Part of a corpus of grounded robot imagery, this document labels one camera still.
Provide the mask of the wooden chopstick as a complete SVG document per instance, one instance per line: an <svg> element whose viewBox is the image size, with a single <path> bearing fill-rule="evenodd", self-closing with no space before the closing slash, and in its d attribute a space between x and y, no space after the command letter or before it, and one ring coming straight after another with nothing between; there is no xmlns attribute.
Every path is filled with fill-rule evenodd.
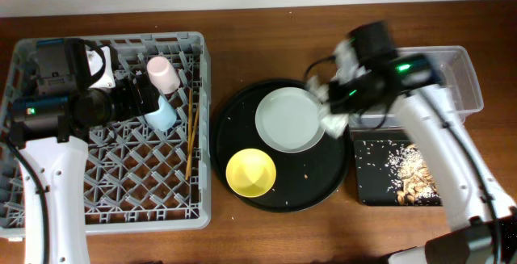
<svg viewBox="0 0 517 264"><path fill-rule="evenodd" d="M188 121L187 121L187 167L185 180L191 177L191 138L192 138L192 120L193 120L193 90L189 90L188 105Z"/></svg>
<svg viewBox="0 0 517 264"><path fill-rule="evenodd" d="M192 152L193 152L195 136L197 133L197 127L198 127L198 123L199 123L199 117L200 117L200 108L198 106L196 108L194 123L193 123L192 129L191 129L191 135L190 135L191 137L190 137L189 145L188 145L189 155L192 155Z"/></svg>

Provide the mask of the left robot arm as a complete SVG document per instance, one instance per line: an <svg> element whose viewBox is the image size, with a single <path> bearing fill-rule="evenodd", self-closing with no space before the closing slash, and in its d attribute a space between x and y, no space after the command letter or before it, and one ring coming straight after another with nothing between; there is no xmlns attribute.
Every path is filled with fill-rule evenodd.
<svg viewBox="0 0 517 264"><path fill-rule="evenodd" d="M23 173L25 262L88 263L83 185L90 130L159 109L145 74L111 81L118 52L80 38L40 40L34 88L11 107L6 139Z"/></svg>

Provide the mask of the pink cup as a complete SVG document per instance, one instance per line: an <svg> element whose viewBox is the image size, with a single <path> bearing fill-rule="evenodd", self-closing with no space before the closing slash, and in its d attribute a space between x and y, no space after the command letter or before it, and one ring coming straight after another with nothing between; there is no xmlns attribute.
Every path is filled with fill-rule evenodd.
<svg viewBox="0 0 517 264"><path fill-rule="evenodd" d="M152 57L147 63L147 73L149 80L163 94L171 94L180 87L180 78L165 57Z"/></svg>

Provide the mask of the blue cup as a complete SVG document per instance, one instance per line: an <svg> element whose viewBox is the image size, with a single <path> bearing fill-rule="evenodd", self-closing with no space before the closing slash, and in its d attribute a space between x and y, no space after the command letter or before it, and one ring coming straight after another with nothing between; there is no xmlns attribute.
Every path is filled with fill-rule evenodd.
<svg viewBox="0 0 517 264"><path fill-rule="evenodd" d="M152 129L166 132L174 126L177 114L166 98L160 96L158 98L158 109L144 115L144 118Z"/></svg>

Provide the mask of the yellow bowl with food scraps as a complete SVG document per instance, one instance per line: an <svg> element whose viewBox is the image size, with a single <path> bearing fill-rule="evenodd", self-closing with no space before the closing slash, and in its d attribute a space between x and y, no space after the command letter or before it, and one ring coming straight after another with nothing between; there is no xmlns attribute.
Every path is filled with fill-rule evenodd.
<svg viewBox="0 0 517 264"><path fill-rule="evenodd" d="M277 170L271 157L259 149L242 149L228 161L225 178L230 189L245 198L265 195L274 185Z"/></svg>

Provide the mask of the grey plate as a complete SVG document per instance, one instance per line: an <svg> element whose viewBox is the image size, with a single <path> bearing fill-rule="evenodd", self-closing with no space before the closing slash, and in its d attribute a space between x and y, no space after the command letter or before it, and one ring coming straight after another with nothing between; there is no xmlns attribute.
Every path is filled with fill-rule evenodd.
<svg viewBox="0 0 517 264"><path fill-rule="evenodd" d="M311 149L325 134L318 112L322 104L307 90L283 87L258 104L254 122L259 137L274 150L299 153Z"/></svg>

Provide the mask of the white tissue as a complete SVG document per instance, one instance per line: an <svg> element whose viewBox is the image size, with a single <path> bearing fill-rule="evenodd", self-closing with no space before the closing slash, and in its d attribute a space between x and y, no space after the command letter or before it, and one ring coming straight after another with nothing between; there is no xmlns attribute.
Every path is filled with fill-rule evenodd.
<svg viewBox="0 0 517 264"><path fill-rule="evenodd" d="M330 112L329 87L327 84L321 84L317 76L309 78L305 88L322 104L317 112L320 126L325 129L325 133L329 136L335 139L339 138L348 126L349 115L332 114Z"/></svg>

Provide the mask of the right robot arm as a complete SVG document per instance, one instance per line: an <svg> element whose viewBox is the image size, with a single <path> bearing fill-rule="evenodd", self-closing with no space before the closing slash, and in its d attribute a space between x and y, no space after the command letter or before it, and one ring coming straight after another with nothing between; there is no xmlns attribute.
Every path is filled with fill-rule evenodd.
<svg viewBox="0 0 517 264"><path fill-rule="evenodd" d="M514 263L516 203L494 178L466 132L449 89L427 56L359 63L335 54L331 112L354 114L386 100L435 181L450 233L385 255L385 263Z"/></svg>

